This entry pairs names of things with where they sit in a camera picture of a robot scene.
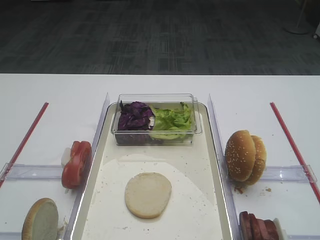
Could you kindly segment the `rear sesame bun top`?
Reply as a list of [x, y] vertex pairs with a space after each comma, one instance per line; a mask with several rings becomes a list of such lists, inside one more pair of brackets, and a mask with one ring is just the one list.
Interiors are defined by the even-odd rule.
[[255, 145], [255, 162], [249, 178], [245, 181], [247, 185], [254, 185], [263, 175], [266, 167], [267, 151], [264, 142], [261, 137], [251, 136]]

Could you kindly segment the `clear pusher track meat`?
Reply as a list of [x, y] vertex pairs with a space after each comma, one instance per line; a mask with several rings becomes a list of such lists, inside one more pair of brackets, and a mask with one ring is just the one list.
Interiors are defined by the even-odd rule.
[[285, 230], [283, 230], [282, 232], [283, 232], [283, 237], [286, 240], [320, 240], [319, 235], [292, 235], [292, 234], [286, 233]]

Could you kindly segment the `front sesame bun top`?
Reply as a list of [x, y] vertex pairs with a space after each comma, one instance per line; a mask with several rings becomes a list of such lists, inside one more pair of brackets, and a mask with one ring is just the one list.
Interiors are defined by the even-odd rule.
[[250, 132], [234, 132], [226, 143], [224, 155], [229, 176], [237, 182], [246, 181], [256, 160], [256, 147]]

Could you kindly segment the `clear pusher track sesame buns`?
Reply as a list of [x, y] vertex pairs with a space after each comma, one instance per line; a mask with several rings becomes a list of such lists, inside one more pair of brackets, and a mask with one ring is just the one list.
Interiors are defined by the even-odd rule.
[[310, 165], [267, 166], [261, 182], [317, 183]]

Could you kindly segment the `white floor stand base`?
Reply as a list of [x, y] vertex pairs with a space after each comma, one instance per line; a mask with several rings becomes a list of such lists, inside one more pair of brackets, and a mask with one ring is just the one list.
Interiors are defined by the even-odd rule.
[[291, 25], [285, 25], [282, 27], [282, 29], [287, 32], [287, 33], [290, 33], [290, 34], [294, 34], [294, 35], [307, 35], [309, 33], [309, 30], [307, 27], [305, 26], [301, 26], [301, 22], [302, 22], [302, 18], [303, 18], [303, 15], [304, 15], [304, 11], [305, 11], [305, 8], [306, 8], [306, 5], [307, 5], [307, 1], [304, 0], [303, 3], [302, 3], [302, 7], [301, 7], [301, 10], [300, 10], [300, 14], [299, 14], [299, 17], [298, 17], [298, 20], [295, 24], [291, 24]]

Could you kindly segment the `white pusher block tomato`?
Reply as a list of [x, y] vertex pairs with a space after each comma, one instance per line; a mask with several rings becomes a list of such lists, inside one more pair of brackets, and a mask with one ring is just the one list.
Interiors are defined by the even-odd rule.
[[61, 165], [64, 167], [71, 159], [71, 148], [65, 148], [61, 156]]

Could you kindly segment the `clear pusher track tomato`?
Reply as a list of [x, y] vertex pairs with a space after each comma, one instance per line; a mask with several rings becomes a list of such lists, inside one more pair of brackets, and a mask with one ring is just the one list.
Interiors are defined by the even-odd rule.
[[22, 180], [60, 180], [63, 167], [61, 165], [30, 165], [6, 163], [0, 171], [0, 179], [7, 181]]

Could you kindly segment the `silver metal tray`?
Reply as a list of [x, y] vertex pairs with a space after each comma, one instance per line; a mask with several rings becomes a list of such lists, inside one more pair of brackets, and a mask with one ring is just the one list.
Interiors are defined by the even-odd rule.
[[[83, 194], [74, 240], [229, 240], [228, 215], [208, 121], [199, 106], [202, 133], [191, 145], [118, 146], [111, 133], [116, 104], [109, 106]], [[141, 219], [125, 204], [128, 181], [160, 173], [172, 192], [161, 216]]]

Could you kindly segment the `sliced meat patty stack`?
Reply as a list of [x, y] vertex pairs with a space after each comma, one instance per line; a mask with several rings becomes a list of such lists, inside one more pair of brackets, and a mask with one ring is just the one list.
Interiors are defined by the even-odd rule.
[[273, 220], [259, 219], [253, 213], [242, 211], [239, 214], [239, 224], [244, 240], [279, 240]]

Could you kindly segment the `rear red tomato slice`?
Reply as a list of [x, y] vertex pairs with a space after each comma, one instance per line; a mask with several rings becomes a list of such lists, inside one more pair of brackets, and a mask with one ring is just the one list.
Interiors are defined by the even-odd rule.
[[91, 158], [92, 148], [88, 141], [74, 141], [70, 151], [70, 160], [72, 163], [81, 167]]

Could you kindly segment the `sesame bun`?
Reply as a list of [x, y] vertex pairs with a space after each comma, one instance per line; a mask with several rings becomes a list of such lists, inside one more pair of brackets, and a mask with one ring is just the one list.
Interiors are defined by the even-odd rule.
[[256, 160], [256, 147], [250, 132], [234, 132], [226, 143], [224, 155], [229, 176], [237, 182], [246, 181]]
[[266, 167], [267, 151], [264, 142], [261, 137], [251, 136], [255, 145], [255, 162], [249, 178], [245, 181], [247, 185], [254, 185], [263, 175]]

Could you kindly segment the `clear plastic salad box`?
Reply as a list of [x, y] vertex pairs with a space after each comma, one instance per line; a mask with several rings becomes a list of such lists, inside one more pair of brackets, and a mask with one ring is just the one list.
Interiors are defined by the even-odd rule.
[[202, 133], [191, 93], [121, 94], [110, 128], [119, 146], [191, 145]]

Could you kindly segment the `right red rail strip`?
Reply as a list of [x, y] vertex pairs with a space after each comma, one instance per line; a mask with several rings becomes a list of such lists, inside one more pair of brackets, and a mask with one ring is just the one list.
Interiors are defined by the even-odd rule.
[[288, 142], [289, 142], [289, 144], [290, 144], [290, 146], [291, 146], [291, 148], [292, 148], [292, 150], [293, 150], [293, 152], [294, 152], [294, 154], [295, 154], [295, 156], [296, 156], [296, 158], [297, 158], [297, 160], [299, 162], [299, 164], [302, 166], [302, 168], [304, 170], [304, 173], [306, 174], [308, 182], [309, 182], [309, 184], [310, 184], [310, 186], [311, 186], [311, 188], [313, 190], [314, 195], [317, 198], [317, 201], [320, 202], [320, 190], [319, 190], [319, 188], [317, 186], [316, 178], [312, 174], [311, 167], [309, 167], [306, 164], [306, 162], [305, 162], [301, 152], [299, 151], [299, 149], [298, 149], [298, 147], [297, 147], [297, 145], [296, 145], [296, 143], [295, 143], [295, 141], [294, 141], [289, 129], [287, 128], [286, 123], [283, 120], [283, 118], [282, 118], [282, 116], [281, 116], [276, 104], [274, 102], [270, 102], [269, 104], [270, 104], [270, 106], [271, 106], [271, 108], [272, 108], [272, 110], [273, 110], [273, 112], [274, 112], [274, 114], [275, 114], [275, 116], [276, 116], [276, 118], [277, 118], [277, 120], [278, 120], [278, 122], [279, 122], [279, 124], [280, 124], [280, 126], [281, 126], [281, 128], [282, 128], [282, 130], [283, 130], [283, 132], [284, 132], [284, 134], [285, 134], [285, 136], [286, 136], [286, 138], [287, 138], [287, 140], [288, 140]]

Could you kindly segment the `green lettuce pile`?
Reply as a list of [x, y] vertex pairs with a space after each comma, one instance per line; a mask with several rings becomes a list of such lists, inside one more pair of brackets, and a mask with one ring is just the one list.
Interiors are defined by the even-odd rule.
[[173, 131], [176, 133], [151, 133], [153, 139], [158, 140], [182, 140], [187, 134], [178, 133], [190, 131], [192, 129], [191, 109], [187, 104], [180, 102], [181, 107], [175, 109], [160, 109], [151, 106], [155, 121], [152, 131]]

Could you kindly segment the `red rail strip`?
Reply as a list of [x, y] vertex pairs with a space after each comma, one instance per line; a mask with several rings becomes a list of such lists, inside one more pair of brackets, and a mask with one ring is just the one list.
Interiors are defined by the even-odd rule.
[[310, 186], [311, 186], [311, 188], [313, 190], [314, 195], [317, 198], [317, 201], [320, 202], [320, 190], [319, 190], [319, 188], [317, 186], [316, 178], [312, 174], [311, 167], [309, 167], [306, 164], [306, 162], [305, 162], [301, 152], [299, 151], [299, 149], [298, 149], [298, 147], [297, 147], [297, 145], [296, 145], [296, 143], [295, 143], [295, 141], [294, 141], [289, 129], [287, 128], [286, 123], [283, 120], [283, 118], [282, 118], [282, 116], [281, 116], [276, 104], [274, 102], [270, 102], [269, 104], [270, 104], [270, 106], [271, 106], [271, 108], [272, 108], [272, 110], [273, 110], [273, 112], [274, 112], [274, 114], [275, 114], [275, 116], [276, 116], [276, 118], [277, 118], [277, 120], [278, 120], [278, 122], [279, 122], [279, 124], [280, 124], [280, 126], [281, 126], [281, 128], [282, 128], [282, 130], [283, 130], [283, 132], [284, 132], [284, 134], [285, 134], [285, 136], [286, 136], [286, 138], [287, 138], [287, 140], [288, 140], [288, 142], [289, 142], [289, 144], [290, 144], [290, 146], [291, 146], [291, 148], [292, 148], [292, 150], [293, 150], [293, 152], [294, 152], [294, 154], [295, 154], [295, 156], [296, 156], [296, 158], [297, 158], [297, 160], [299, 162], [299, 164], [302, 166], [302, 168], [304, 170], [304, 173], [306, 174], [308, 182], [309, 182], [309, 184], [310, 184]]
[[36, 128], [38, 122], [40, 121], [40, 119], [42, 118], [43, 114], [45, 113], [47, 107], [48, 107], [49, 103], [45, 102], [42, 106], [42, 108], [40, 109], [39, 113], [37, 114], [36, 118], [34, 119], [34, 121], [32, 122], [31, 126], [29, 127], [27, 133], [25, 134], [25, 136], [23, 137], [21, 143], [19, 144], [18, 148], [16, 149], [14, 155], [12, 156], [11, 160], [9, 161], [9, 163], [7, 163], [4, 167], [3, 167], [3, 173], [0, 176], [0, 186], [2, 187], [3, 183], [5, 182], [5, 177], [8, 175], [8, 173], [10, 172], [11, 168], [13, 167], [13, 165], [15, 164], [16, 160], [18, 159], [20, 153], [22, 152], [24, 146], [26, 145], [27, 141], [29, 140], [31, 134], [33, 133], [34, 129]]

